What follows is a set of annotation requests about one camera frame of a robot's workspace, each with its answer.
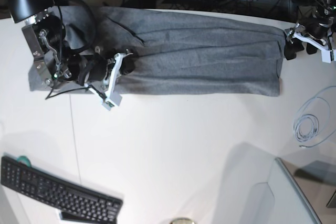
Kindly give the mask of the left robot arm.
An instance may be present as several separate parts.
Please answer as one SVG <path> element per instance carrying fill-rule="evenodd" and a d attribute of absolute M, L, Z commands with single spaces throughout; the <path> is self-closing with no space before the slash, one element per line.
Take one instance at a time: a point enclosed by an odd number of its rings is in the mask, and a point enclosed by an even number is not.
<path fill-rule="evenodd" d="M 321 52 L 322 61 L 335 61 L 335 0 L 291 0 L 298 7 L 311 7 L 308 16 L 301 15 L 296 24 L 285 30 L 284 56 L 295 59 L 305 50 L 313 55 Z"/>

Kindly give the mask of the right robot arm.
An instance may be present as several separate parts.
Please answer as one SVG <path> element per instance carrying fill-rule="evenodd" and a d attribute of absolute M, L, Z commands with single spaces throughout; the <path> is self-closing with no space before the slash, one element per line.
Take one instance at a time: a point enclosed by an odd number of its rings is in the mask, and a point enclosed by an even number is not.
<path fill-rule="evenodd" d="M 83 46 L 72 49 L 66 41 L 66 28 L 62 13 L 55 15 L 51 7 L 74 2 L 84 8 L 92 25 L 89 39 Z M 91 90 L 106 99 L 113 91 L 119 76 L 135 70 L 131 52 L 104 53 L 93 43 L 97 35 L 97 22 L 90 7 L 82 0 L 7 0 L 14 23 L 24 22 L 24 37 L 34 58 L 33 66 L 45 86 L 50 87 L 47 98 L 65 91 L 67 84 L 76 85 L 67 92 Z"/>

